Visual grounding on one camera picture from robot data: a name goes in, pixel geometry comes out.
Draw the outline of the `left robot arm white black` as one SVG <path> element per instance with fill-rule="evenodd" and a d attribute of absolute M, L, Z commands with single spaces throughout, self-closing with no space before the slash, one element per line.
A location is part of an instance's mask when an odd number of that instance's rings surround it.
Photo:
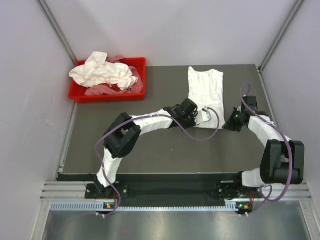
<path fill-rule="evenodd" d="M 157 131 L 181 127 L 189 129 L 199 123 L 198 106 L 189 98 L 173 107 L 141 116 L 120 114 L 104 133 L 101 167 L 96 174 L 91 193 L 98 198 L 109 198 L 114 191 L 117 171 L 124 157 L 129 155 L 140 136 Z"/>

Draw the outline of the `white t shirt with print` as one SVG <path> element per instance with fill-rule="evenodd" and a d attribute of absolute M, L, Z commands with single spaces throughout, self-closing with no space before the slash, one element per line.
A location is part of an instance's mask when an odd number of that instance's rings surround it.
<path fill-rule="evenodd" d="M 215 69 L 207 71 L 196 71 L 193 67 L 188 68 L 188 98 L 197 104 L 201 111 L 204 108 L 211 108 L 209 111 L 211 120 L 197 124 L 197 128 L 222 129 L 226 123 L 224 117 L 223 98 L 224 73 Z"/>

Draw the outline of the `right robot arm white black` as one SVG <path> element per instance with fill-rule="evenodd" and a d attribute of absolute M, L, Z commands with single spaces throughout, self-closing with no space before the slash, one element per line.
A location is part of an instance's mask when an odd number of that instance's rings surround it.
<path fill-rule="evenodd" d="M 268 202 L 277 202 L 284 197 L 290 185 L 299 185 L 304 179 L 305 145 L 285 136 L 264 111 L 259 111 L 255 96 L 242 97 L 241 106 L 233 109 L 223 129 L 240 132 L 243 127 L 257 136 L 264 152 L 260 167 L 237 174 L 233 192 L 237 197 L 245 198 L 252 188 L 282 184 L 284 189 L 277 198 L 262 196 Z"/>

